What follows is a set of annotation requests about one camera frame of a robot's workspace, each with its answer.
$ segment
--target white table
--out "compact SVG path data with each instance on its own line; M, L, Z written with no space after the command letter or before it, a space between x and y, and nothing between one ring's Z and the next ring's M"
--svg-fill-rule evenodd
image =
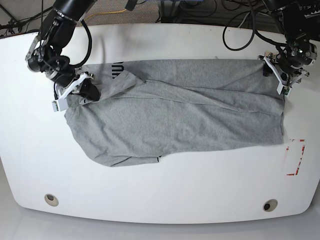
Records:
M274 47L258 39L228 51L221 27L125 24L90 27L87 64L155 59L256 59ZM263 33L275 41L284 37ZM82 218L161 224L249 221L304 212L320 179L320 61L294 86L285 107L284 145L177 153L160 163L110 168L91 161L73 139L63 112L53 112L53 83L28 70L25 55L35 34L0 40L0 156L14 199L22 207ZM227 31L241 47L250 31ZM87 36L77 28L64 54L79 62ZM295 173L305 151L298 175ZM44 196L52 194L57 207ZM270 199L272 212L263 211Z

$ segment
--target gray carpet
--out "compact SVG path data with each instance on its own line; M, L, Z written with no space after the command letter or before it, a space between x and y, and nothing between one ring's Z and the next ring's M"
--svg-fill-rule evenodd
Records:
M91 8L88 16L101 12L113 12L120 11L125 8L128 0L98 0ZM225 5L229 8L234 8L235 3L230 3L225 0L204 0L202 4L196 8L211 10L214 9L217 4L217 13L227 12L221 4L221 1L225 2ZM53 5L55 0L44 0L44 9ZM17 19L21 20L34 16L41 11L41 0L1 0L0 3ZM237 9L239 12L245 11L246 7L240 7ZM117 14L97 15L92 17L87 24L88 25L105 25L105 24L128 24L128 23L154 23L159 16L158 5L156 0L148 0L143 4L137 5L134 11L126 11ZM6 25L10 18L0 9L0 25ZM40 26L40 19L32 21L28 30L38 29ZM0 35L4 34L5 30L0 30Z

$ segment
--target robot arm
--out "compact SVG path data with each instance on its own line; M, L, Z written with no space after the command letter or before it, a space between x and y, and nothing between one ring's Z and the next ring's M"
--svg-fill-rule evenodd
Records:
M53 10L42 23L39 34L35 37L25 60L28 68L33 72L45 73L47 78L65 90L73 86L77 81L78 85L68 89L70 93L78 94L90 101L98 101L100 93L91 83L93 75L77 74L76 69L80 68L88 60L92 49L92 37L86 23L82 20L86 12L96 0L56 0ZM88 50L83 61L76 65L70 64L67 56L61 55L62 49L70 42L77 22L81 21L88 38Z
M317 47L310 43L310 29L300 8L300 4L305 4L306 1L263 0L263 2L286 39L284 48L275 45L279 54L262 57L265 60L263 74L268 76L272 72L275 73L279 80L278 93L288 96L294 83L299 83L302 76L309 76L303 67L313 65L317 60Z

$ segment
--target circular hole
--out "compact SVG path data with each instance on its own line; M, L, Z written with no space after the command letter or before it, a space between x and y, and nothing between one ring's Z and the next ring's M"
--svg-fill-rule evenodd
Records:
M49 204L52 207L56 207L59 204L58 199L52 194L46 194L44 196L44 200L47 204Z
M278 201L275 199L271 199L263 205L263 210L265 212L272 212L273 210L276 209L277 206L278 206Z
M52 195L47 195L46 196L50 201L53 201L54 200L54 196L52 196Z
M270 209L270 204L269 204L269 203L265 204L265 205L264 205L264 210L267 211L267 210L269 210L269 209Z

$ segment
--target gray shirt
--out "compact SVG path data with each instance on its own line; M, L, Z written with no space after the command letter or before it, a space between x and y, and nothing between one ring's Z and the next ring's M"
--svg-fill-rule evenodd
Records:
M87 65L101 99L69 96L65 118L86 155L109 167L282 144L284 97L262 69L259 60L219 59Z

